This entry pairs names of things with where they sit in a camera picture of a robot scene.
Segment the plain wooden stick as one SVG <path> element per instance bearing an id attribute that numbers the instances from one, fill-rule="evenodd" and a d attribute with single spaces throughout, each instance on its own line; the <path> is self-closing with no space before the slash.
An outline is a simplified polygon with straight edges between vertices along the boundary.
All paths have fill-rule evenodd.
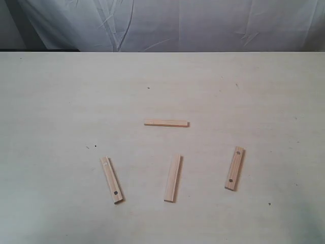
<path id="1" fill-rule="evenodd" d="M 181 163 L 182 155 L 176 155 L 171 162 L 164 195 L 165 202 L 175 202 Z"/>

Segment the wooden stick with holes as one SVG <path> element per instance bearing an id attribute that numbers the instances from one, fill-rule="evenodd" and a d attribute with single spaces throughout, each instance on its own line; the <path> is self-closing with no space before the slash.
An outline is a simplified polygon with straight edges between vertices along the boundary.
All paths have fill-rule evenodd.
<path id="1" fill-rule="evenodd" d="M 124 200 L 119 182 L 116 178 L 110 158 L 107 156 L 101 158 L 101 165 L 106 177 L 106 181 L 113 199 L 114 204 L 118 204 Z"/>
<path id="2" fill-rule="evenodd" d="M 235 151 L 231 160 L 231 164 L 224 185 L 225 189 L 230 191 L 236 191 L 244 154 L 245 154 L 244 148 L 239 146 L 235 147 Z"/>

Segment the horizontal wooden stick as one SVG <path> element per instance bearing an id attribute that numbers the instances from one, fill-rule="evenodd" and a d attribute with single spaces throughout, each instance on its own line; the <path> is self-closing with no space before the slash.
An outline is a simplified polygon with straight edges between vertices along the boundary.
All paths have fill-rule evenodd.
<path id="1" fill-rule="evenodd" d="M 159 127 L 188 128 L 190 123 L 185 120 L 145 119 L 144 125 L 145 126 L 159 126 Z"/>

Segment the white wrinkled backdrop cloth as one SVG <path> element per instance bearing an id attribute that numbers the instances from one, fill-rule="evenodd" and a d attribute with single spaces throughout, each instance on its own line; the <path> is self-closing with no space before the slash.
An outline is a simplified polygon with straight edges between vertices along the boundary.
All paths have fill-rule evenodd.
<path id="1" fill-rule="evenodd" d="M 1 1 L 1 49 L 324 51 L 324 1 Z"/>

